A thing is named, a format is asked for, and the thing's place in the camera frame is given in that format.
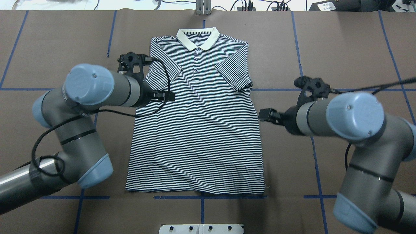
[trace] short sleeve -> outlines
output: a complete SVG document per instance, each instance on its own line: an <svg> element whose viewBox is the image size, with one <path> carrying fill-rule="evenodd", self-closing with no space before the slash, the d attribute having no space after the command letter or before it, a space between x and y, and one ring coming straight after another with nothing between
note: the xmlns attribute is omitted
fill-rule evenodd
<svg viewBox="0 0 416 234"><path fill-rule="evenodd" d="M251 87L253 82L248 74L248 42L223 61L215 65L215 68L226 82L238 92L245 87Z"/></svg>
<svg viewBox="0 0 416 234"><path fill-rule="evenodd" d="M171 58L168 51L161 46L160 41L155 38L152 38L150 42L150 57L157 58L164 63L171 82L182 72L181 67ZM161 90L168 86L168 79L160 62L153 62L150 65L149 72L144 80L154 90Z"/></svg>

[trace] striped polo shirt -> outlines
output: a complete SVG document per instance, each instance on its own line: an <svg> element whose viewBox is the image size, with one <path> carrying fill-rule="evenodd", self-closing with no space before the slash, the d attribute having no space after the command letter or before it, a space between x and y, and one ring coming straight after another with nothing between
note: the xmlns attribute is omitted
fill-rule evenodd
<svg viewBox="0 0 416 234"><path fill-rule="evenodd" d="M126 190L264 192L247 53L248 42L216 28L179 29L176 37L152 38L150 56L165 63L176 100L154 115L136 118ZM167 90L158 62L145 81L154 90ZM160 105L151 102L136 114Z"/></svg>

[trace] gray arm segment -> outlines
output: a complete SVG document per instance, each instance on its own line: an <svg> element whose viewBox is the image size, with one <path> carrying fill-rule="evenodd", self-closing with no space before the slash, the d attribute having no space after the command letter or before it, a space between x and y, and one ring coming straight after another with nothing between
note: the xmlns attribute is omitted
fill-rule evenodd
<svg viewBox="0 0 416 234"><path fill-rule="evenodd" d="M81 64L71 70L62 88L41 96L33 112L42 125L51 127L104 105L134 106L139 101L146 105L150 99L141 95L141 88L131 77L98 65ZM110 158L89 116L65 124L55 132L63 149L58 157L65 164L64 173L48 176L30 164L0 177L0 214L75 182L82 188L94 186L112 174ZM52 174L62 166L54 159L40 163L43 170Z"/></svg>
<svg viewBox="0 0 416 234"><path fill-rule="evenodd" d="M356 146L334 207L335 217L361 233L378 226L416 232L416 197L392 188L399 165L414 158L416 127L384 114L373 95L338 95L297 113L305 135L337 136Z"/></svg>

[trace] electrical cable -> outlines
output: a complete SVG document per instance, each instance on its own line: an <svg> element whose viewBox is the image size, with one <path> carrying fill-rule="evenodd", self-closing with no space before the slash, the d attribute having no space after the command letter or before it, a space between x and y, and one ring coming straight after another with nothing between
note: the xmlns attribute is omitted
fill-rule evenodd
<svg viewBox="0 0 416 234"><path fill-rule="evenodd" d="M212 7L212 9L214 9L214 8L216 8L216 7L220 7L220 8L222 8L222 9L224 9L224 10L226 11L226 9L225 9L225 8L223 8L222 6L215 6L215 7Z"/></svg>
<svg viewBox="0 0 416 234"><path fill-rule="evenodd" d="M98 3L100 3L100 0L97 0L97 5L94 7L94 10L96 10L96 9L97 9L97 7L98 7Z"/></svg>
<svg viewBox="0 0 416 234"><path fill-rule="evenodd" d="M412 77L412 78L408 78L406 80L393 82L393 83L388 83L388 84L384 84L384 85L369 86L369 87L354 89L354 90L345 91L345 92L335 90L336 92L334 92L334 93L342 94L342 93L346 93L346 92L355 92L355 91L367 90L367 89L372 89L372 88L377 88L378 87L378 89L376 89L375 91L373 91L371 93L371 94L375 95L378 92L383 91L388 87L395 86L395 85L411 84L411 83L416 83L416 77ZM351 148L351 143L348 144L347 149L345 150L345 156L344 156L345 170L348 170L348 151L349 151L350 148Z"/></svg>
<svg viewBox="0 0 416 234"><path fill-rule="evenodd" d="M279 7L279 2L278 2L278 1L272 1L272 2L269 4L269 6L267 7L267 10L266 10L266 11L268 11L268 10L269 10L270 6L271 6L273 3L277 3L277 7Z"/></svg>
<svg viewBox="0 0 416 234"><path fill-rule="evenodd" d="M170 79L170 77L169 77L169 74L168 74L168 71L167 71L167 69L166 69L166 66L165 66L165 64L161 61L161 60L159 60L159 59L154 59L154 61L156 61L156 62L160 62L161 64L162 64L162 67L163 67L163 70L164 70L164 72L165 72L165 74L166 74L166 77L167 77L167 80L168 80L168 94L167 94L167 96L165 97L165 101L162 103L162 105L158 108L158 109L156 109L155 111L153 111L153 112L151 112L151 113L148 113L148 114L143 114L143 115L131 115L131 114L127 114L127 113L123 113L123 112L119 112L119 111L115 111L115 110L108 110L108 109L103 109L103 110L95 110L95 111L92 111L92 114L96 114L96 113L99 113L99 112L111 112L111 113L115 113L115 114L119 114L119 115L125 115L125 116L130 116L130 117L134 117L134 118L140 118L140 117L147 117L147 116L150 116L150 115L153 115L153 114L155 114L155 113L157 113L157 112L159 112L164 106L165 106L165 104L168 102L168 100L169 100L169 95L170 95L170 92L171 92L171 79ZM42 139L46 136L46 135L48 135L49 133L51 133L52 131L54 131L54 130L56 130L57 128L59 128L59 127L61 127L61 126L63 126L63 125L65 125L65 124L67 124L67 123L70 123L70 122L72 122L72 121L75 121L75 120L78 120L78 119L81 119L81 118L84 118L84 116L82 116L82 115L77 115L77 116L74 116L74 117L72 117L72 118L69 118L69 119L67 119L67 120L65 120L65 121L63 121L63 122L61 122L61 123L59 123L59 124L57 124L57 125L55 125L55 126L53 126L53 127L51 127L50 129L48 129L47 131L45 131L42 135L40 135L40 137L36 140L36 142L35 142L35 144L33 145L33 148L32 148L32 153L31 153L31 161L29 162L29 163L25 163L24 165L22 165L22 166L20 166L20 167L18 167L18 168L21 168L21 167L24 167L24 166L26 166L26 165L28 165L28 164L30 164L30 163L32 163L33 165L34 165L34 167L36 168L36 170L38 170L39 172L41 172L41 173L43 173L43 174L45 174L45 175L48 175L48 176L52 176L52 177L56 177L56 176L61 176L63 173L64 173L64 171L65 171L65 162L64 162L64 160L62 160L61 158L59 158L58 157L58 154L55 154L55 155L48 155L48 156L41 156L41 157L39 157L39 162L37 162L36 161L36 149L37 149L37 147L39 146L39 144L40 144L40 142L42 141ZM62 163L62 167L60 168L60 170L57 172L57 173L55 173L55 174L53 174L53 173L49 173L49 172L47 172L47 171L45 171L45 170L43 170L42 168L40 168L40 163L41 163L41 161L43 160L43 159L54 159L54 160L56 160L56 161L60 161L61 163Z"/></svg>
<svg viewBox="0 0 416 234"><path fill-rule="evenodd" d="M233 3L233 5L231 6L230 10L233 10L234 5L238 2L239 0L235 0L235 2Z"/></svg>
<svg viewBox="0 0 416 234"><path fill-rule="evenodd" d="M158 10L160 5L162 4L162 0L156 0L157 1L157 7L153 10Z"/></svg>
<svg viewBox="0 0 416 234"><path fill-rule="evenodd" d="M277 6L277 8L275 9L275 11L284 11L285 10L285 6L286 3L282 0L282 2L280 3L280 5Z"/></svg>
<svg viewBox="0 0 416 234"><path fill-rule="evenodd" d="M13 4L12 10L15 10L17 5L19 4L20 0L16 0L15 3Z"/></svg>
<svg viewBox="0 0 416 234"><path fill-rule="evenodd" d="M165 3L177 3L177 2L196 3L196 2L191 2L191 1L173 1L173 2L167 2L165 0L162 0L162 2L165 2Z"/></svg>
<svg viewBox="0 0 416 234"><path fill-rule="evenodd" d="M341 93L346 93L346 92L355 92L355 91L364 91L364 90L368 90L368 89L374 89L374 88L378 88L377 90L375 90L373 92L373 94L376 94L386 88L395 86L395 85L405 85L405 84L411 84L411 83L415 83L416 82L416 77L412 77L412 78L408 78L402 81L397 81L397 82L392 82L392 83L387 83L387 84L382 84L382 85L374 85L374 86L368 86L368 87L363 87L363 88L358 88L358 89L352 89L352 90L348 90L348 91L339 91L337 89L331 89L330 93L335 93L335 94L341 94Z"/></svg>

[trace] power strip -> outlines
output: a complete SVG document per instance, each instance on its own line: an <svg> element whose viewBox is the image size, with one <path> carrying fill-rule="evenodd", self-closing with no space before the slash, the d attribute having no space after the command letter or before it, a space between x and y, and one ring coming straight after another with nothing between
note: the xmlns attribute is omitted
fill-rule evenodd
<svg viewBox="0 0 416 234"><path fill-rule="evenodd" d="M272 7L272 11L276 11L276 9L277 9L277 7Z"/></svg>
<svg viewBox="0 0 416 234"><path fill-rule="evenodd" d="M241 11L243 11L243 8L242 7L237 7L237 10L241 10Z"/></svg>

